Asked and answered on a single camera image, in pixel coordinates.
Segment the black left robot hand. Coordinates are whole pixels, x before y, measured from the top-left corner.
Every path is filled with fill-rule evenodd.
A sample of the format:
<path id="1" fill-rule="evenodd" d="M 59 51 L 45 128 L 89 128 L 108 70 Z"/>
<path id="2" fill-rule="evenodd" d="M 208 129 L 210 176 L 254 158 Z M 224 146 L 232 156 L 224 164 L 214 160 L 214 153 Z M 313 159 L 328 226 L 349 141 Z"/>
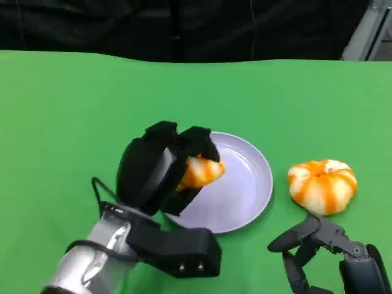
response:
<path id="1" fill-rule="evenodd" d="M 159 121 L 125 148 L 116 174 L 116 201 L 153 216 L 158 211 L 179 216 L 200 192 L 178 186 L 187 160 L 204 157 L 219 162 L 211 129 L 193 126 L 177 132 L 177 124 Z"/>

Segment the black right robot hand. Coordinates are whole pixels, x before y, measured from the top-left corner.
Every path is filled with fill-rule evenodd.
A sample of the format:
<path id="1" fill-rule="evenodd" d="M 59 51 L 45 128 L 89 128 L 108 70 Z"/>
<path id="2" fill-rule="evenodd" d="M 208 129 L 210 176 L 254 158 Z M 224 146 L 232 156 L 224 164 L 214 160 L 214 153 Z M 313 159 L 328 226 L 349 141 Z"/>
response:
<path id="1" fill-rule="evenodd" d="M 390 280 L 377 247 L 350 240 L 343 227 L 319 214 L 308 213 L 305 220 L 272 240 L 267 249 L 282 254 L 293 293 L 331 293 L 309 285 L 303 270 L 321 247 L 332 254 L 343 255 L 339 272 L 345 293 L 391 293 Z"/>

